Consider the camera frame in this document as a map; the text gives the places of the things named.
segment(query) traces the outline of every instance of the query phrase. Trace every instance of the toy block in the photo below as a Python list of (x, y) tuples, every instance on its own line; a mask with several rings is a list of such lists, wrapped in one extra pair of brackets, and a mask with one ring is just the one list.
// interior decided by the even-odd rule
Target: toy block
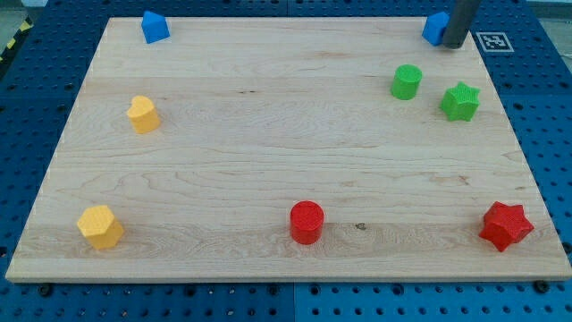
[(300, 201), (290, 211), (290, 235), (298, 243), (309, 245), (322, 236), (324, 211), (312, 201)]
[(449, 23), (449, 15), (444, 12), (432, 14), (427, 17), (423, 28), (423, 38), (431, 45), (439, 46), (443, 41), (443, 34)]
[(123, 236), (123, 227), (108, 206), (87, 208), (78, 228), (96, 250), (114, 247)]
[(148, 97), (136, 96), (131, 100), (131, 107), (127, 111), (133, 130), (138, 134), (150, 132), (161, 125), (161, 119), (155, 109), (153, 101)]
[(522, 241), (533, 229), (522, 205), (507, 206), (495, 201), (484, 214), (484, 228), (479, 236), (504, 251), (510, 244)]
[(150, 11), (143, 13), (141, 28), (143, 29), (143, 34), (148, 44), (171, 36), (165, 17)]
[(391, 94), (403, 100), (408, 100), (417, 94), (419, 83), (423, 78), (421, 70), (412, 64), (404, 64), (395, 70)]
[(447, 89), (441, 102), (441, 110), (449, 121), (471, 121), (479, 107), (480, 89), (469, 87), (460, 81), (454, 88)]

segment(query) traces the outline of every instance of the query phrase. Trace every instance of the red star-shaped block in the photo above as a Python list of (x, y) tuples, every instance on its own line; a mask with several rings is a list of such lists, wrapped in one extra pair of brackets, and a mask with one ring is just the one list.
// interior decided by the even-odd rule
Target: red star-shaped block
[(522, 205), (507, 206), (495, 201), (484, 214), (484, 228), (479, 236), (491, 241), (497, 250), (504, 251), (511, 243), (522, 241), (533, 229)]

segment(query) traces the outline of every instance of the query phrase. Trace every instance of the blue cube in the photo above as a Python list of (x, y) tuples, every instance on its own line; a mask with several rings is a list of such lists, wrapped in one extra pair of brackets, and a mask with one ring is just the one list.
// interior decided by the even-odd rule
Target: blue cube
[(449, 23), (449, 15), (444, 12), (436, 13), (427, 17), (423, 28), (423, 38), (433, 46), (439, 46), (443, 41), (443, 34)]
[(171, 36), (164, 16), (150, 11), (145, 11), (143, 14), (141, 28), (148, 44)]

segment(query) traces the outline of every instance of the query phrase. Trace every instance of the table surface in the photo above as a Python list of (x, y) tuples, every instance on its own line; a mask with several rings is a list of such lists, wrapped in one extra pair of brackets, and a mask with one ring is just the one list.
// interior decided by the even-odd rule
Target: table surface
[[(516, 281), (571, 271), (469, 37), (431, 47), (421, 18), (170, 19), (147, 45), (111, 19), (7, 277), (14, 282)], [(424, 72), (399, 101), (395, 69)], [(481, 90), (471, 123), (438, 108)], [(130, 98), (163, 124), (136, 135)], [(323, 238), (298, 245), (290, 208), (319, 202)], [(536, 229), (499, 253), (477, 235), (495, 201)], [(75, 226), (107, 204), (126, 228), (96, 251)], [(366, 229), (358, 229), (364, 223)]]

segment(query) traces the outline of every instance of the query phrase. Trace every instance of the yellow hexagonal block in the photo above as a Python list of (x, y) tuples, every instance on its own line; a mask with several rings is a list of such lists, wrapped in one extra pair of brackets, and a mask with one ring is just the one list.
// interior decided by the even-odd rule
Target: yellow hexagonal block
[(147, 133), (161, 125), (161, 119), (155, 109), (153, 101), (148, 97), (136, 96), (131, 100), (131, 107), (127, 111), (133, 130), (138, 134)]
[(123, 235), (123, 227), (108, 206), (87, 208), (78, 228), (96, 250), (114, 247)]

